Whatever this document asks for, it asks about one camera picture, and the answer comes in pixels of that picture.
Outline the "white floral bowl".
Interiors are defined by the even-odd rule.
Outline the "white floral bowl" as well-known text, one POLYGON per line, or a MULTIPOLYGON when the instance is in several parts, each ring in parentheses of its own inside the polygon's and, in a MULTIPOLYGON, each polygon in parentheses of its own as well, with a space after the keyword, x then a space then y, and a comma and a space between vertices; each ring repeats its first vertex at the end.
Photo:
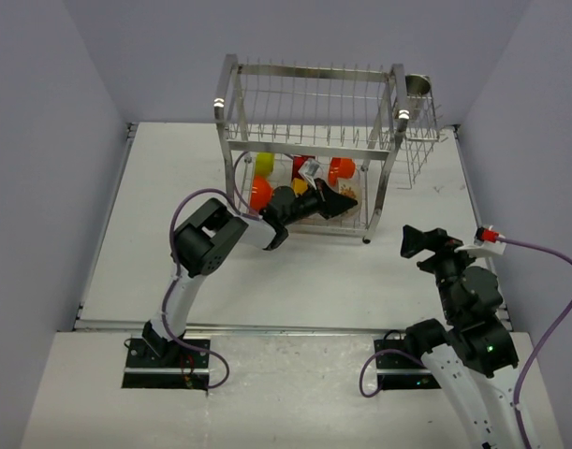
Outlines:
POLYGON ((341 219, 348 219, 359 214, 362 205, 362 191, 359 184, 352 179, 339 178, 336 184, 336 191, 343 196, 349 197, 357 201, 357 204, 339 215, 341 219))

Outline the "yellow bowl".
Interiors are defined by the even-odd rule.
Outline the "yellow bowl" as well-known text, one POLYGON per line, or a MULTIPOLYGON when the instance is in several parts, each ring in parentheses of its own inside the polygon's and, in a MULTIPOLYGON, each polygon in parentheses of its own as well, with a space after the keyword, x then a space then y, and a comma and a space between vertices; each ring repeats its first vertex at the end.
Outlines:
POLYGON ((291 188, 296 196, 301 196, 309 189, 309 184, 304 179, 294 178, 291 182, 291 188))

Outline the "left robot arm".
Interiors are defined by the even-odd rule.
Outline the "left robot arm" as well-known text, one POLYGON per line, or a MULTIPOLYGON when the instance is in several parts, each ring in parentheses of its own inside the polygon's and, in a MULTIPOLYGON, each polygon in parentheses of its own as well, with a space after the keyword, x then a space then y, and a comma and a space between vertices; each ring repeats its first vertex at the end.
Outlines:
POLYGON ((171 277, 156 315, 146 322, 142 338, 147 356, 159 367, 174 365, 181 354, 178 339, 204 281, 225 262, 237 244, 273 251, 289 237, 288 227, 313 215, 325 220, 347 214, 359 205, 322 180, 303 193, 290 186, 270 189, 253 215, 235 210, 223 192, 208 188, 187 196, 169 224, 171 277))

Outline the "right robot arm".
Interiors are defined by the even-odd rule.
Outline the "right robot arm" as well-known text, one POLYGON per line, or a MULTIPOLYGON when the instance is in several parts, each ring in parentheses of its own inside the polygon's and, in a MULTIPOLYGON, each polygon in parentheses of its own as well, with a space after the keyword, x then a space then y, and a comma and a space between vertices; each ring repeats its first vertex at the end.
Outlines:
POLYGON ((419 322, 405 330, 403 355, 428 369, 440 385, 473 448, 539 448, 526 407, 519 404, 519 356, 497 315, 503 303, 497 276, 478 258, 500 255, 501 236, 480 228, 465 244, 446 230, 403 227, 401 256, 432 256, 418 269, 432 274, 446 321, 419 322))

